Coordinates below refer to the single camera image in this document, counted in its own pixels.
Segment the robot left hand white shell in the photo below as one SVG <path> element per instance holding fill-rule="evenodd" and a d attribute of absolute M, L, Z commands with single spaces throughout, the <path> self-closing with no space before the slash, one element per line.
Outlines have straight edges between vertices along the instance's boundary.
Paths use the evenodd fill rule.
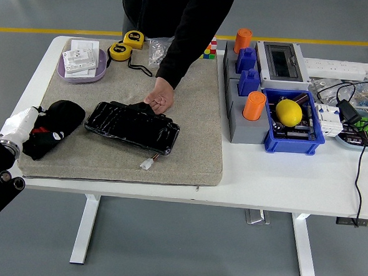
<path fill-rule="evenodd" d="M 63 131 L 47 126 L 49 115 L 42 107 L 30 107 L 14 114 L 5 121 L 0 143 L 22 150 L 23 147 L 50 147 L 65 138 Z"/>

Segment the person's left hand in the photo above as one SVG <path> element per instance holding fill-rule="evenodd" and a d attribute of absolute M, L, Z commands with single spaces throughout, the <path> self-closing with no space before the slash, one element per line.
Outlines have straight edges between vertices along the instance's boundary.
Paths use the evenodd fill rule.
<path fill-rule="evenodd" d="M 174 89 L 163 78 L 157 77 L 153 90 L 144 98 L 155 114 L 163 114 L 172 107 L 174 102 Z"/>

